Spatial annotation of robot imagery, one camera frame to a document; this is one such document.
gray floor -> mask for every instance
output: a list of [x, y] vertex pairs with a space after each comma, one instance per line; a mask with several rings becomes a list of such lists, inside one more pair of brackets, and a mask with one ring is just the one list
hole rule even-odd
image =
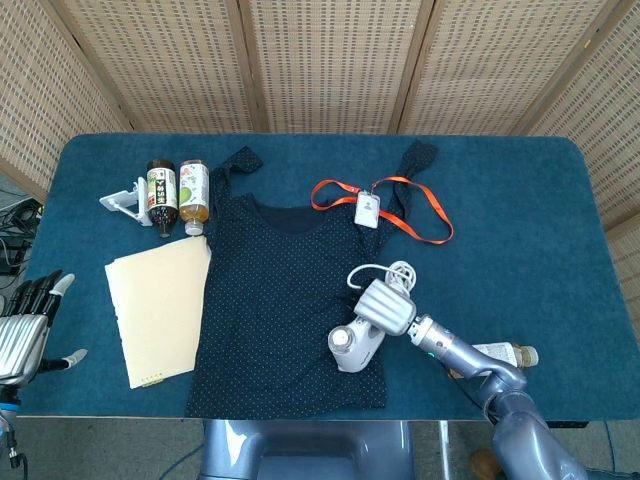
[[[199, 420], [21, 418], [18, 422], [18, 442], [29, 458], [32, 480], [158, 479], [203, 440]], [[476, 422], [450, 425], [452, 478], [472, 479], [469, 455], [489, 446], [491, 427]], [[609, 426], [618, 471], [640, 471], [640, 421], [610, 422]], [[604, 423], [554, 432], [588, 467], [611, 468]], [[437, 423], [414, 423], [413, 437], [417, 479], [441, 479]], [[200, 460], [200, 454], [193, 456], [167, 480], [195, 479]], [[0, 478], [22, 478], [10, 472], [7, 463], [0, 460]]]

table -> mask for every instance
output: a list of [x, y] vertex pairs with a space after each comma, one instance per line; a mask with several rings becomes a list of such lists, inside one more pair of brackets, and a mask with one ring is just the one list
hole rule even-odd
[[[321, 179], [368, 186], [393, 173], [416, 138], [439, 149], [416, 179], [436, 193], [456, 226], [445, 246], [420, 244], [398, 231], [385, 247], [382, 263], [404, 259], [416, 268], [412, 298], [418, 310], [470, 343], [535, 346], [540, 365], [526, 372], [528, 392], [548, 420], [640, 417], [640, 354], [584, 160], [569, 140], [136, 133], [81, 135], [62, 152], [27, 278], [56, 268], [76, 274], [46, 354], [80, 347], [89, 354], [78, 368], [38, 376], [21, 392], [24, 413], [183, 415], [190, 374], [129, 389], [104, 273], [104, 265], [117, 257], [165, 243], [155, 229], [98, 203], [103, 195], [131, 189], [147, 161], [201, 158], [211, 168], [248, 145], [265, 164], [236, 177], [234, 194], [254, 192], [276, 206], [308, 205]], [[417, 194], [410, 221], [425, 236], [446, 232]], [[183, 236], [178, 225], [169, 240]], [[481, 418], [408, 338], [387, 338], [379, 354], [387, 407], [344, 409], [321, 418]]]

orange lanyard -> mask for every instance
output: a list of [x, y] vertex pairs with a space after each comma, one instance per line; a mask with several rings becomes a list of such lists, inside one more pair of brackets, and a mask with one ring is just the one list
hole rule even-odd
[[[444, 211], [444, 209], [442, 208], [442, 205], [440, 205], [440, 202], [438, 201], [438, 199], [436, 198], [436, 196], [433, 194], [433, 192], [431, 190], [429, 190], [424, 185], [421, 185], [419, 183], [414, 183], [414, 182], [412, 182], [411, 180], [409, 180], [408, 178], [405, 178], [405, 177], [386, 177], [386, 178], [383, 178], [381, 180], [378, 180], [377, 182], [374, 182], [373, 185], [371, 185], [371, 193], [373, 193], [375, 188], [379, 184], [381, 184], [382, 182], [405, 183], [407, 185], [413, 185], [414, 187], [418, 187], [420, 190], [422, 190], [422, 193], [424, 193], [425, 196], [427, 197], [427, 200], [429, 201], [429, 204], [435, 210], [435, 212], [438, 215], [438, 217], [440, 217], [440, 220], [442, 220], [444, 223], [446, 223], [447, 226], [449, 227], [449, 236], [447, 238], [445, 238], [444, 240], [428, 240], [426, 238], [421, 237], [411, 227], [411, 225], [409, 225], [407, 222], [402, 220], [397, 215], [394, 215], [393, 213], [389, 213], [389, 212], [381, 209], [380, 210], [380, 216], [382, 218], [384, 218], [385, 220], [391, 222], [396, 227], [398, 227], [400, 230], [402, 230], [403, 232], [409, 234], [412, 238], [414, 238], [415, 240], [418, 240], [419, 242], [431, 243], [433, 245], [442, 245], [444, 243], [447, 243], [449, 240], [451, 240], [453, 238], [453, 234], [454, 234], [453, 224], [451, 223], [451, 220], [449, 220], [449, 217], [447, 217], [447, 214]], [[340, 187], [341, 189], [353, 194], [354, 196], [348, 196], [348, 197], [339, 198], [335, 202], [331, 203], [330, 205], [326, 205], [326, 206], [318, 205], [317, 203], [315, 203], [314, 199], [315, 199], [315, 196], [317, 195], [317, 193], [320, 190], [322, 190], [324, 187], [326, 187], [327, 185], [332, 184], [332, 183], [335, 183], [338, 187]], [[338, 205], [357, 203], [357, 195], [358, 195], [358, 192], [360, 192], [361, 190], [362, 189], [360, 187], [354, 187], [353, 185], [349, 185], [347, 183], [339, 182], [338, 180], [334, 180], [332, 178], [327, 179], [327, 180], [322, 180], [321, 182], [318, 182], [318, 184], [315, 187], [313, 187], [313, 190], [311, 191], [311, 206], [314, 208], [314, 210], [324, 211], [324, 210], [329, 210], [332, 207], [337, 207]]]

beverage bottle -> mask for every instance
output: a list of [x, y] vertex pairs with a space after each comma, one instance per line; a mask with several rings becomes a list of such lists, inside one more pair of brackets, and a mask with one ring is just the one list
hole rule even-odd
[[[535, 348], [530, 346], [521, 346], [517, 343], [481, 343], [472, 346], [485, 355], [510, 363], [514, 367], [518, 368], [535, 367], [539, 361], [538, 351]], [[462, 375], [455, 370], [450, 369], [449, 374], [453, 378], [462, 378]], [[489, 375], [489, 372], [485, 372], [482, 375]]]
[[147, 164], [147, 210], [149, 218], [166, 238], [178, 219], [176, 172], [169, 160], [152, 160]]
[[202, 160], [180, 165], [180, 218], [187, 235], [202, 235], [209, 218], [209, 170]]

